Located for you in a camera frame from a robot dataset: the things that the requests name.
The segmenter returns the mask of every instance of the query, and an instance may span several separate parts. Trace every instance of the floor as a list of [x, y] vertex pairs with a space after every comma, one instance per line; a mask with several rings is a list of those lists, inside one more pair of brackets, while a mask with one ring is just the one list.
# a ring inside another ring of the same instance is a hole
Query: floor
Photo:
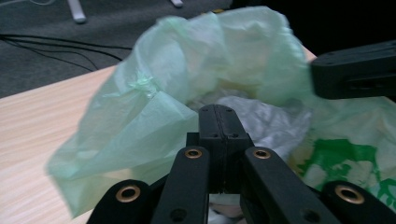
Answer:
[[[129, 49], [159, 18], [174, 15], [189, 19], [231, 4], [231, 0], [183, 0], [184, 6], [176, 8], [169, 0], [80, 0], [88, 20], [84, 24], [76, 24], [65, 0], [54, 0], [48, 6], [29, 0], [5, 4], [9, 1], [0, 0], [0, 35], [39, 35]], [[70, 45], [45, 39], [18, 39]], [[131, 53], [129, 49], [81, 47], [112, 54], [121, 60]], [[0, 39], [0, 98], [80, 76], [119, 61], [84, 49]]]

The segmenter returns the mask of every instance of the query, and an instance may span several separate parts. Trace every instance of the wooden table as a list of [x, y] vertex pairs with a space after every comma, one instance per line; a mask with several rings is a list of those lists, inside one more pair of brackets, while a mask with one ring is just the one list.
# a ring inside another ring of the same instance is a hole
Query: wooden table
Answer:
[[[315, 56], [306, 51], [307, 59]], [[0, 99], [0, 223], [71, 220], [45, 171], [50, 156], [78, 127], [85, 108], [114, 67]]]

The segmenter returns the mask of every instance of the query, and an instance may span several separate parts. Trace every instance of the green print on bag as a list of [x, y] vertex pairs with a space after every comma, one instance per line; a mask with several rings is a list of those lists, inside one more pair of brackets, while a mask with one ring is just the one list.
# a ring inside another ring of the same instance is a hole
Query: green print on bag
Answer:
[[354, 145], [346, 139], [319, 139], [314, 144], [311, 158], [298, 167], [303, 181], [319, 190], [334, 180], [345, 180], [369, 191], [370, 187], [378, 185], [375, 196], [396, 209], [396, 198], [390, 190], [396, 187], [396, 181], [381, 181], [375, 153], [375, 147]]

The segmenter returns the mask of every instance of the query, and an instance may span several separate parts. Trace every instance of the brass ring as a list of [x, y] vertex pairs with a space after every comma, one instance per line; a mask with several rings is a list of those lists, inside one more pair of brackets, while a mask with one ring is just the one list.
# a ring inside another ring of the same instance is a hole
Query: brass ring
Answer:
[[354, 203], [354, 204], [364, 203], [363, 195], [361, 195], [357, 190], [351, 187], [339, 185], [335, 187], [335, 193], [338, 195], [338, 197], [340, 197], [346, 202]]
[[202, 151], [192, 148], [192, 149], [186, 150], [186, 152], [184, 152], [184, 155], [190, 159], [197, 159], [202, 156]]
[[[128, 196], [125, 197], [122, 194], [128, 190], [131, 189], [134, 191], [134, 194], [132, 196]], [[140, 188], [136, 185], [129, 185], [129, 186], [125, 186], [122, 187], [121, 189], [119, 189], [119, 191], [116, 194], [116, 198], [120, 203], [130, 203], [133, 202], [134, 200], [136, 200], [138, 197], [140, 196]]]
[[256, 149], [253, 155], [259, 159], [268, 159], [271, 157], [271, 153], [265, 149]]

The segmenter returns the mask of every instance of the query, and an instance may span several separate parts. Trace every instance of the translucent green bag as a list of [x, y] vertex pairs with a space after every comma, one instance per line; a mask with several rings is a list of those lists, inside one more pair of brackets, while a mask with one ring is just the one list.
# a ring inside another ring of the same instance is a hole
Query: translucent green bag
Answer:
[[307, 182], [316, 177], [312, 167], [321, 165], [312, 159], [318, 156], [311, 158], [319, 139], [375, 148], [367, 160], [376, 162], [379, 178], [366, 181], [367, 188], [377, 190], [396, 176], [396, 106], [385, 98], [316, 97], [303, 47], [286, 18], [267, 7], [248, 7], [189, 21], [165, 18], [139, 38], [92, 98], [78, 131], [48, 163], [73, 216], [94, 208], [121, 180], [150, 184], [166, 175], [186, 133], [197, 132], [197, 114], [186, 104], [220, 88], [271, 105], [295, 98], [313, 108], [306, 141], [290, 157]]

